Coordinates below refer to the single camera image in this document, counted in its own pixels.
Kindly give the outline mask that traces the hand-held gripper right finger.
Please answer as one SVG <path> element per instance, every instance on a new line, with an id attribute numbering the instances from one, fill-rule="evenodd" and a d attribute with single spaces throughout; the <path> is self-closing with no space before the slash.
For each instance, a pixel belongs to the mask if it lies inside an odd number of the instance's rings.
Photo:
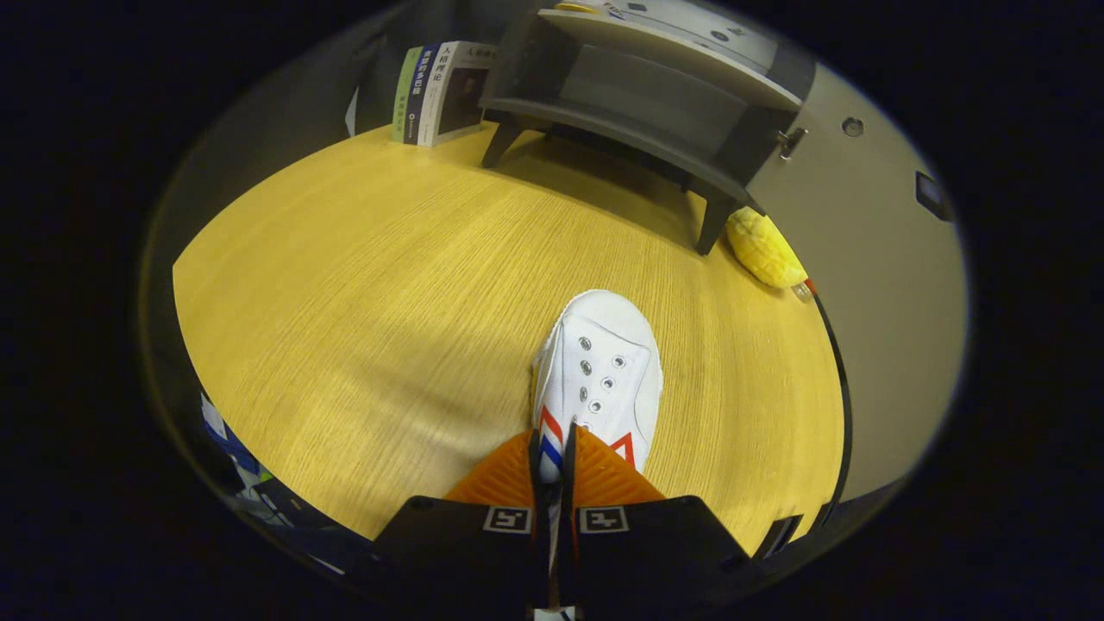
<path id="1" fill-rule="evenodd" d="M 750 556 L 693 495 L 668 498 L 598 436 L 569 434 L 560 589 L 578 613 L 715 613 L 750 590 Z"/>

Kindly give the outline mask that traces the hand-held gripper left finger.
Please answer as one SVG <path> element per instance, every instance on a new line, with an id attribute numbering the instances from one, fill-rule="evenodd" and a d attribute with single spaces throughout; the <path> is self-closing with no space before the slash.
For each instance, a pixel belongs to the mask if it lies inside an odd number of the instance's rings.
<path id="1" fill-rule="evenodd" d="M 442 498 L 415 495 L 374 540 L 371 586 L 395 609 L 532 609 L 546 598 L 548 516 L 522 432 Z"/>

